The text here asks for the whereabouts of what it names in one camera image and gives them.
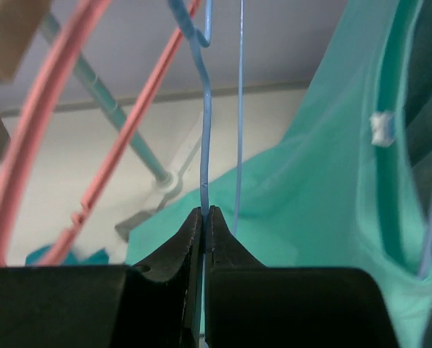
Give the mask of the teal blue t shirt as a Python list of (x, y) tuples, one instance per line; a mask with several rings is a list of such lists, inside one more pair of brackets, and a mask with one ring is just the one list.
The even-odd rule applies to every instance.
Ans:
[[(25, 258), (25, 265), (34, 265), (38, 259), (42, 257), (51, 245), (46, 245), (31, 252)], [(73, 250), (69, 251), (62, 265), (107, 265), (109, 263), (109, 255), (105, 249), (99, 249), (88, 257), (81, 258), (78, 253)]]

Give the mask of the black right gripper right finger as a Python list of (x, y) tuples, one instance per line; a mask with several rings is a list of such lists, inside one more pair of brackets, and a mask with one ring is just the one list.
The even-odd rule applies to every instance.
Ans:
[(211, 207), (204, 321), (210, 347), (397, 347), (377, 283), (358, 268), (269, 268)]

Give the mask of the light blue wire hanger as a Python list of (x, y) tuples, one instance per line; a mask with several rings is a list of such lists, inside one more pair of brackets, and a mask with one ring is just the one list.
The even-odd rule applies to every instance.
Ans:
[(212, 89), (201, 49), (210, 45), (212, 3), (207, 3), (205, 31), (194, 26), (182, 1), (168, 6), (189, 42), (204, 93), (200, 159), (200, 208), (195, 208), (178, 232), (161, 246), (171, 248), (180, 267), (175, 280), (183, 294), (179, 347), (197, 347), (200, 333), (211, 347), (238, 347), (247, 327), (237, 290), (242, 273), (260, 263), (229, 231), (222, 210), (209, 203), (209, 145), (212, 123)]

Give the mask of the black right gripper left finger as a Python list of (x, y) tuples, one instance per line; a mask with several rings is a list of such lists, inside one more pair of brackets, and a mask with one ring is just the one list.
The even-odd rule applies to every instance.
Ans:
[(202, 215), (135, 265), (0, 268), (0, 347), (197, 347)]

